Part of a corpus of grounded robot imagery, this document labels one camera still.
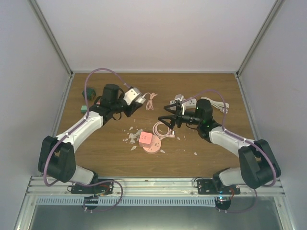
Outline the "small grey white plug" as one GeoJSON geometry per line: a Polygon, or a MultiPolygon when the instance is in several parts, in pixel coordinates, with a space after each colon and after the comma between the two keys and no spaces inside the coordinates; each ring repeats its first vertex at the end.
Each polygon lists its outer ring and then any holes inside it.
{"type": "Polygon", "coordinates": [[[146,101],[146,99],[143,96],[140,96],[136,102],[140,103],[140,104],[144,104],[144,102],[146,101]]]}

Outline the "white power strip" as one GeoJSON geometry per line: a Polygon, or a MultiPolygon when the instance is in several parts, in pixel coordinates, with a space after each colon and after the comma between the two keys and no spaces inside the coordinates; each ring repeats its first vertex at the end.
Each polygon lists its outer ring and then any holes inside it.
{"type": "MultiPolygon", "coordinates": [[[[179,98],[171,100],[169,104],[174,104],[176,101],[179,101],[179,98]]],[[[184,102],[183,105],[185,109],[193,109],[193,108],[196,108],[196,103],[197,103],[197,100],[195,98],[192,98],[188,100],[187,102],[184,102]]]]}

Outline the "pink round socket tower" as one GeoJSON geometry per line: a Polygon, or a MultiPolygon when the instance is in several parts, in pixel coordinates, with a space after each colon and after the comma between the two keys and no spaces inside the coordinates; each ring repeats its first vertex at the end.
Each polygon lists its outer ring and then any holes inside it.
{"type": "Polygon", "coordinates": [[[156,154],[160,151],[161,140],[156,135],[153,135],[150,147],[143,147],[143,150],[148,154],[156,154]]]}

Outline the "pink cube socket adapter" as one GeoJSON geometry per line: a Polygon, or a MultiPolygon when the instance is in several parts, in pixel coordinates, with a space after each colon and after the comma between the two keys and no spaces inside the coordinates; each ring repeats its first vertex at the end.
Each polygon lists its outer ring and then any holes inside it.
{"type": "Polygon", "coordinates": [[[139,146],[143,148],[149,148],[152,144],[152,133],[141,132],[139,137],[139,146]]]}

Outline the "dark green cube plug adapter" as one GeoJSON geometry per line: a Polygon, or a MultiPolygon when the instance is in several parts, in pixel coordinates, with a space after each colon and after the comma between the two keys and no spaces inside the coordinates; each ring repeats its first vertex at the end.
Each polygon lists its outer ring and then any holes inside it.
{"type": "Polygon", "coordinates": [[[96,97],[96,92],[94,88],[87,87],[82,91],[83,98],[87,98],[87,100],[92,101],[96,97]]]}

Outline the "light green plug adapter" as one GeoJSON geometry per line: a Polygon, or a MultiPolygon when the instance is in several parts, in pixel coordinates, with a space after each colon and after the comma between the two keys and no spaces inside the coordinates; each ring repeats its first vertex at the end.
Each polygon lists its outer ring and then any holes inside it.
{"type": "Polygon", "coordinates": [[[87,112],[87,106],[86,105],[82,105],[81,106],[81,113],[85,114],[87,112]]]}

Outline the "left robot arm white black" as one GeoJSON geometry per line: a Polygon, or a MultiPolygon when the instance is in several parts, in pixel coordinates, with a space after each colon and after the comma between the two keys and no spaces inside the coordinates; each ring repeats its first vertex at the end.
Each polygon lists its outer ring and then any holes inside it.
{"type": "Polygon", "coordinates": [[[80,183],[87,193],[95,193],[99,182],[94,179],[93,171],[76,164],[76,150],[96,130],[114,119],[115,114],[130,117],[144,102],[145,98],[137,88],[131,87],[127,92],[123,92],[119,86],[107,84],[102,96],[97,97],[76,124],[56,137],[44,138],[38,170],[44,177],[51,176],[63,183],[80,183]]]}

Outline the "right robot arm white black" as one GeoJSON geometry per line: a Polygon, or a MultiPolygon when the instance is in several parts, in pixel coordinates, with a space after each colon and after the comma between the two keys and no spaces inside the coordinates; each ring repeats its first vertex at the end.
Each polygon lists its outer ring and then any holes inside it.
{"type": "Polygon", "coordinates": [[[199,136],[209,143],[223,147],[239,158],[238,168],[227,168],[213,175],[213,190],[225,193],[231,185],[245,184],[252,189],[275,185],[281,175],[280,167],[269,143],[263,139],[251,140],[228,131],[213,118],[213,108],[207,99],[199,99],[195,110],[186,111],[176,101],[164,109],[170,115],[158,120],[169,129],[182,124],[195,125],[199,136]]]}

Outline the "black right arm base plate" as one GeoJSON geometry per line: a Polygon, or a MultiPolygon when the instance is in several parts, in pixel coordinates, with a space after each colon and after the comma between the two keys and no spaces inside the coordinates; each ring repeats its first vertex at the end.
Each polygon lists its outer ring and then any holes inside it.
{"type": "Polygon", "coordinates": [[[205,179],[197,177],[193,186],[198,190],[199,195],[239,195],[240,188],[236,185],[225,186],[218,179],[205,179]]]}

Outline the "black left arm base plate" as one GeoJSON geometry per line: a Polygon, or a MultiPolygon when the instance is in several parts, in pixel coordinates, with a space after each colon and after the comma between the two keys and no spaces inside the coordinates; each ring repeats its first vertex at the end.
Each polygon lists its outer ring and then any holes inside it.
{"type": "Polygon", "coordinates": [[[106,196],[113,193],[113,179],[97,179],[93,183],[99,183],[95,186],[83,186],[79,184],[70,185],[67,191],[71,194],[88,194],[96,196],[106,196]]]}

